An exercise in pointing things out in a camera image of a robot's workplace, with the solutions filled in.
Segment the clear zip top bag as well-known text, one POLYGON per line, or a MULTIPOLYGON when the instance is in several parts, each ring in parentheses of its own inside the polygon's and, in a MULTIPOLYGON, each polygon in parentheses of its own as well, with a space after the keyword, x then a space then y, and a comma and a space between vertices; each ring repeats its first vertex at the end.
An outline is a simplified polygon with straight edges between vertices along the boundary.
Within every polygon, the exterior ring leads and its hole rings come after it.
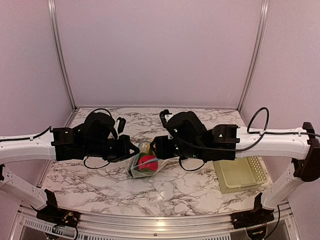
POLYGON ((140 152, 130 159, 127 174, 134 179, 152 177, 159 173, 167 164, 168 160, 159 159, 151 149, 150 141, 138 144, 140 152))

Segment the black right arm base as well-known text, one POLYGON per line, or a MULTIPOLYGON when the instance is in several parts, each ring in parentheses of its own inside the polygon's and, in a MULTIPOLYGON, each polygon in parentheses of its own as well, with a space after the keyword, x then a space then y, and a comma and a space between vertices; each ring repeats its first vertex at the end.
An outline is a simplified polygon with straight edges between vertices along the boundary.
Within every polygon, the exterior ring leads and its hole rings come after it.
POLYGON ((234 229, 248 228, 273 221, 274 209, 265 209, 262 205, 262 192, 254 198, 253 208, 234 212, 230 215, 234 229))

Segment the yellow fake fruit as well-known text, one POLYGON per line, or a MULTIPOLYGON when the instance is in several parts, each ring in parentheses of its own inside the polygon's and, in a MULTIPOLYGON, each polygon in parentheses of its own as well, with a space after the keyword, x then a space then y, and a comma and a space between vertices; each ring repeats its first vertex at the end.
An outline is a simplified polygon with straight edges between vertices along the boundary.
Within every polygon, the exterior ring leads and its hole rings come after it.
POLYGON ((151 149, 150 146, 147 147, 147 152, 148 152, 149 154, 152 154, 152 153, 153 153, 153 150, 151 149))

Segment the red fake apple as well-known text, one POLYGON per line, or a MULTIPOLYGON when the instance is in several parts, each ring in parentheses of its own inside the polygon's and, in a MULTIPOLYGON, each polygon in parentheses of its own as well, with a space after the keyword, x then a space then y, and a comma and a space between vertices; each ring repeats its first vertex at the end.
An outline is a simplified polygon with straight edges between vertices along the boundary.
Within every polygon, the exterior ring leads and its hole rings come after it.
POLYGON ((158 160, 154 155, 144 155, 138 160, 138 169, 151 169, 153 171, 158 170, 158 160))

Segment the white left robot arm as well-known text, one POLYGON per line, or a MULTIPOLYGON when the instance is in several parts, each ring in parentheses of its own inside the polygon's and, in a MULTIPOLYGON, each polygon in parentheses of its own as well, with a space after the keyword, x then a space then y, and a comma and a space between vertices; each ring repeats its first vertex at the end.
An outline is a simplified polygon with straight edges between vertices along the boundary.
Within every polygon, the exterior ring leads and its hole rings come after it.
POLYGON ((103 112, 91 112, 83 123, 70 128, 47 128, 36 135, 12 136, 0 140, 0 189, 29 205, 53 223, 63 219, 55 195, 35 187, 13 173, 9 163, 33 160, 68 161, 87 157, 101 158, 108 163, 127 160, 140 152, 123 134, 126 120, 103 112))

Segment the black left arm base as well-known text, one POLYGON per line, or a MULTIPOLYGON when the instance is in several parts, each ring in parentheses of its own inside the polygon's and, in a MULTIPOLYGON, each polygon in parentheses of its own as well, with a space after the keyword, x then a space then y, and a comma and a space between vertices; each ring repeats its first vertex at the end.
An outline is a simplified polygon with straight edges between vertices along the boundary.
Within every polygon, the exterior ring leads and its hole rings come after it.
POLYGON ((36 210, 36 217, 40 220, 53 223, 58 226, 76 228, 78 226, 80 213, 58 207, 56 196, 48 189, 44 190, 47 200, 44 208, 36 210))

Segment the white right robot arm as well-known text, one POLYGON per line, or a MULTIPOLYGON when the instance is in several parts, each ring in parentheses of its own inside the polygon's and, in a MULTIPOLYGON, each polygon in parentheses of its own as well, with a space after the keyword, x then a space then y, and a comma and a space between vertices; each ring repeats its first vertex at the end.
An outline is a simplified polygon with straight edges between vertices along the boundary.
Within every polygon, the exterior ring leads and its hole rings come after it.
POLYGON ((293 129, 256 129, 236 124, 219 124, 207 129, 192 111, 177 114, 163 110, 160 120, 167 134, 150 143, 156 157, 180 161, 193 158, 204 163, 234 161, 246 157, 285 157, 291 163, 268 189, 257 196, 257 206, 247 219, 258 224, 279 202, 304 183, 320 177, 320 142, 311 123, 293 129))

